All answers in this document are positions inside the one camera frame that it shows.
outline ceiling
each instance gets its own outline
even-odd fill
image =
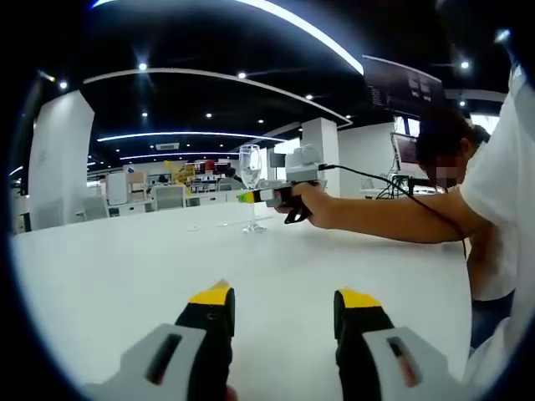
[[[97,140],[106,136],[161,131],[264,135],[318,117],[339,125],[347,124],[346,115],[355,125],[390,119],[370,108],[364,77],[338,54],[259,8],[237,0],[117,0],[97,8],[91,3],[67,2],[43,17],[39,42],[48,46],[37,46],[34,67],[68,81],[68,91],[81,90],[95,112],[90,154],[106,165],[124,164],[121,157],[157,153],[150,147],[156,143],[179,142],[180,151],[228,152],[248,141],[195,135]],[[507,91],[505,51],[493,43],[470,51],[452,46],[432,1],[272,3],[328,34],[357,60],[370,54],[410,65],[442,79],[447,89]],[[471,62],[469,70],[458,68],[464,58]],[[137,69],[139,63],[232,77],[244,71],[251,81],[298,97],[311,94],[312,102],[327,110],[245,81],[191,74],[132,74],[84,84],[101,74]],[[40,104],[63,93],[49,81],[43,81],[42,88]],[[496,107],[484,102],[471,106]],[[277,138],[298,135],[294,126]],[[27,143],[15,164],[27,163],[29,149]],[[92,169],[100,167],[97,163]]]

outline person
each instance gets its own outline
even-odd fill
[[[416,159],[433,184],[452,188],[482,157],[491,136],[472,128],[454,109],[430,107],[420,121]],[[517,273],[517,233],[513,226],[484,225],[470,236],[466,262],[472,296],[471,347],[483,344],[511,313]]]
[[[505,368],[535,311],[535,92],[528,81],[534,77],[527,76],[520,65],[514,66],[499,123],[460,188],[419,198],[454,221],[463,237],[488,224],[517,229],[517,287],[511,316],[500,322],[466,366],[465,380],[475,396],[482,395]],[[296,185],[293,195],[300,196],[311,210],[309,220],[316,227],[416,243],[463,239],[451,224],[409,198],[341,199],[306,183]]]
[[[229,167],[225,171],[225,178],[221,178],[219,180],[219,182],[217,183],[217,188],[220,189],[222,185],[224,185],[225,187],[230,186],[230,190],[244,190],[245,189],[243,180],[236,175],[236,169],[234,167]]]

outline dark hair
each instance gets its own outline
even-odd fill
[[[234,167],[229,167],[227,171],[225,171],[225,176],[228,178],[232,178],[234,175],[236,175],[236,169]]]
[[[416,159],[423,166],[434,166],[438,156],[458,155],[463,138],[474,145],[484,141],[481,129],[485,131],[482,127],[475,131],[454,109],[432,106],[421,116]]]

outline monitor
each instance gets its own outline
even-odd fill
[[[410,177],[426,179],[427,175],[416,159],[417,139],[403,134],[392,134],[392,145],[398,161],[398,173]]]
[[[216,170],[214,173],[216,174],[225,174],[225,172],[228,170],[228,168],[231,166],[230,163],[215,163]]]
[[[442,81],[403,64],[363,56],[364,79],[375,108],[419,117],[429,104],[446,104]]]

